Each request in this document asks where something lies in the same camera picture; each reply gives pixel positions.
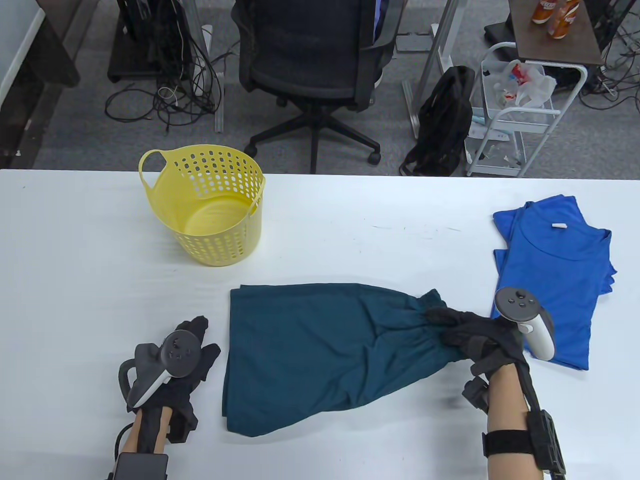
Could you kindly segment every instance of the soda bottle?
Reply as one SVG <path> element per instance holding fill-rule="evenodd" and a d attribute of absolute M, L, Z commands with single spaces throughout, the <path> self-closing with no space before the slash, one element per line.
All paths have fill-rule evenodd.
<path fill-rule="evenodd" d="M 554 16 L 549 23 L 549 35 L 551 38 L 564 38 L 569 33 L 569 27 L 575 20 L 575 16 L 580 6 L 580 0 L 561 0 L 558 4 Z"/>
<path fill-rule="evenodd" d="M 554 10 L 556 8 L 556 4 L 558 0 L 540 0 L 538 1 L 538 6 L 533 12 L 533 16 L 531 17 L 531 21 L 537 24 L 541 24 L 546 22 L 551 18 L 551 15 L 554 14 Z"/>

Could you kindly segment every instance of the wrist strap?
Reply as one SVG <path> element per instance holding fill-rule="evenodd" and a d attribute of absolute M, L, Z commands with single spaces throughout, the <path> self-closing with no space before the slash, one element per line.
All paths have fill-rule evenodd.
<path fill-rule="evenodd" d="M 153 453 L 156 449 L 162 407 L 143 408 L 140 432 L 138 433 L 138 453 Z"/>
<path fill-rule="evenodd" d="M 482 434 L 483 454 L 487 458 L 498 453 L 526 453 L 533 455 L 528 430 L 494 430 Z"/>

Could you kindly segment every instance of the black backpack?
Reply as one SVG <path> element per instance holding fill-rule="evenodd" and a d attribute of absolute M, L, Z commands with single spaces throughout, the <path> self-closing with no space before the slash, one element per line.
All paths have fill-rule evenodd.
<path fill-rule="evenodd" d="M 447 177 L 458 167 L 473 116 L 474 78 L 468 67 L 451 67 L 440 78 L 420 108 L 418 144 L 404 159 L 400 175 Z"/>

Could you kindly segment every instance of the yellow plastic basket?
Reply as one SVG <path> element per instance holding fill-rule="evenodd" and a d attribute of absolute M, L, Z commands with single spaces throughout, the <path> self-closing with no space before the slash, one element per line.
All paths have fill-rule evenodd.
<path fill-rule="evenodd" d="M 142 170 L 153 153 L 166 165 L 150 187 Z M 150 150 L 138 171 L 154 213 L 197 261 L 231 265 L 258 244 L 266 179 L 251 157 L 220 145 Z"/>

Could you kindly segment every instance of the black glove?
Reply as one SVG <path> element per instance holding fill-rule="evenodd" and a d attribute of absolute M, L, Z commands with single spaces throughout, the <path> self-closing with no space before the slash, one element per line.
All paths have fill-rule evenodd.
<path fill-rule="evenodd" d="M 452 308 L 434 308 L 426 312 L 433 325 L 448 327 L 441 335 L 445 345 L 459 348 L 474 361 L 471 373 L 491 377 L 500 367 L 529 364 L 524 358 L 522 334 L 517 326 L 502 317 L 489 319 Z"/>
<path fill-rule="evenodd" d="M 176 327 L 176 330 L 188 330 L 193 333 L 200 345 L 204 340 L 204 333 L 209 326 L 209 321 L 205 317 L 196 317 L 192 321 L 182 322 Z M 193 414 L 193 407 L 189 400 L 192 391 L 194 391 L 201 381 L 207 379 L 207 373 L 220 355 L 220 347 L 218 345 L 209 344 L 202 348 L 200 361 L 193 372 L 183 378 L 172 378 L 168 383 L 160 385 L 160 387 L 149 397 L 149 399 L 140 407 L 143 412 L 151 412 L 152 410 L 162 410 L 167 406 L 173 410 L 171 417 L 170 432 L 167 439 L 173 443 L 182 443 L 186 440 L 189 432 L 195 430 L 198 426 L 198 419 Z"/>

